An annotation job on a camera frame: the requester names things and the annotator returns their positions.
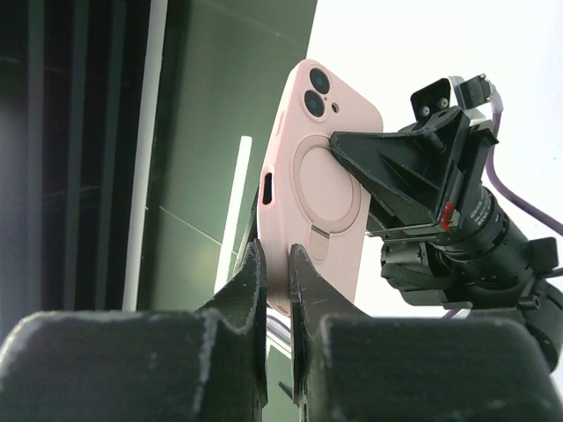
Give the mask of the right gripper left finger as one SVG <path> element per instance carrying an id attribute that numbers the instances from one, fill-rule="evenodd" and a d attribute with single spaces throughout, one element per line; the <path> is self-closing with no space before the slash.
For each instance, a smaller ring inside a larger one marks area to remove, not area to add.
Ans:
<path id="1" fill-rule="evenodd" d="M 196 311 L 38 312 L 1 349 L 4 421 L 259 421 L 266 404 L 258 242 Z"/>

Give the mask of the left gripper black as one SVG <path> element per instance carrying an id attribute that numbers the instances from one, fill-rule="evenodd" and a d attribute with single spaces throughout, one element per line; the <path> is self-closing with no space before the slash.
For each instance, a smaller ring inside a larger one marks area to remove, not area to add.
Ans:
<path id="1" fill-rule="evenodd" d="M 382 274 L 407 302 L 531 303 L 530 242 L 482 182 L 496 144 L 490 122 L 471 124 L 458 107 L 397 133 L 331 136 L 331 152 L 370 195 Z"/>

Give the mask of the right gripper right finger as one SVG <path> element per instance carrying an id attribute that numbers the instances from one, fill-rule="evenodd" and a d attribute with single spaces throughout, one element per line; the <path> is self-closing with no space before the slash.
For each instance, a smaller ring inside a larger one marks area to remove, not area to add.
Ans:
<path id="1" fill-rule="evenodd" d="M 527 328 L 504 316 L 374 318 L 289 253 L 294 403 L 304 421 L 559 421 Z"/>

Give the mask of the phone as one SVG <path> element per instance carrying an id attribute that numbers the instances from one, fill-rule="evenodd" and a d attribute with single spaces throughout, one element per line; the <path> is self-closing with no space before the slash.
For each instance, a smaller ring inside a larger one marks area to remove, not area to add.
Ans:
<path id="1" fill-rule="evenodd" d="M 258 239 L 267 262 L 267 300 L 287 316 L 289 251 L 301 244 L 317 272 L 355 298 L 369 213 L 366 189 L 333 156 L 335 132 L 380 133 L 377 108 L 321 63 L 289 73 L 260 174 Z"/>

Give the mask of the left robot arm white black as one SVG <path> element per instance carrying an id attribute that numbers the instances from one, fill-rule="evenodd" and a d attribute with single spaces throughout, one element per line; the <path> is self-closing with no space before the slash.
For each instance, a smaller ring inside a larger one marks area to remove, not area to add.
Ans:
<path id="1" fill-rule="evenodd" d="M 529 239 L 481 177 L 494 126 L 458 107 L 397 133 L 337 132 L 330 149 L 369 192 L 381 274 L 413 306 L 468 309 L 524 325 L 549 367 L 562 349 L 556 241 Z"/>

